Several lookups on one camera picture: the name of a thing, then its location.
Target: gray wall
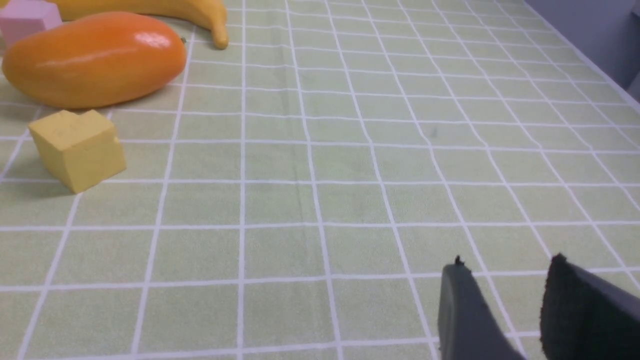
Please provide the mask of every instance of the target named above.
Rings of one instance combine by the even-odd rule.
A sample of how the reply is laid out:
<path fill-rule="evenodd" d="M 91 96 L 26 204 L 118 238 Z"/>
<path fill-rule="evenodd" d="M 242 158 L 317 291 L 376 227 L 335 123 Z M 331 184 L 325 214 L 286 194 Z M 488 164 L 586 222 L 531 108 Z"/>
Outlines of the gray wall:
<path fill-rule="evenodd" d="M 624 89 L 640 72 L 636 0 L 526 1 Z"/>

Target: pink cube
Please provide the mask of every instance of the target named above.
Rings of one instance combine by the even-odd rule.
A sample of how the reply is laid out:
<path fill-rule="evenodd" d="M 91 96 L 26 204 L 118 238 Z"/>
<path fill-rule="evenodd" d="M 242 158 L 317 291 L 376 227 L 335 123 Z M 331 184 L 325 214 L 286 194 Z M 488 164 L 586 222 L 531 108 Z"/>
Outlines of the pink cube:
<path fill-rule="evenodd" d="M 18 40 L 61 24 L 58 7 L 42 0 L 11 0 L 0 11 L 0 31 L 7 48 Z"/>

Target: yellow cube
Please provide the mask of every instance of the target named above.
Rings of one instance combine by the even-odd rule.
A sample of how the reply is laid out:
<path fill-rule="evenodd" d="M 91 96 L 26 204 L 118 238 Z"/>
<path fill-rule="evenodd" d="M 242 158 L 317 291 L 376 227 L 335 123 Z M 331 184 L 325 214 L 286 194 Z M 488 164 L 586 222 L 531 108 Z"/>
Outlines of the yellow cube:
<path fill-rule="evenodd" d="M 116 127 L 95 110 L 61 111 L 29 124 L 44 167 L 80 193 L 125 170 Z"/>

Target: yellow banana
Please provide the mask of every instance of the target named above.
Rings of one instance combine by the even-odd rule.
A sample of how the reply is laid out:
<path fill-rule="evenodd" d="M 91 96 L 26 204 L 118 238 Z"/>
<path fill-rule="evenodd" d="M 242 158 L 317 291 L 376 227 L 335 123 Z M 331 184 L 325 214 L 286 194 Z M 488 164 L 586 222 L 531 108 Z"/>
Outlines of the yellow banana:
<path fill-rule="evenodd" d="M 102 12 L 132 12 L 175 17 L 211 30 L 218 49 L 229 45 L 227 9 L 223 0 L 46 0 L 58 5 L 63 21 L 72 21 Z M 0 0 L 4 7 L 9 0 Z"/>

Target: orange mango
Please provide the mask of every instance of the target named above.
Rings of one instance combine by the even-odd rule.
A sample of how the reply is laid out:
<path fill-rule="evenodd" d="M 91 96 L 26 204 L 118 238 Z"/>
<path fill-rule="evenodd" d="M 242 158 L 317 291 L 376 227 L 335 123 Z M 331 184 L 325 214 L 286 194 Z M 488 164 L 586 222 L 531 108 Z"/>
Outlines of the orange mango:
<path fill-rule="evenodd" d="M 2 71 L 22 93 L 54 108 L 101 108 L 164 87 L 186 66 L 180 36 L 164 22 L 106 12 L 11 46 Z"/>

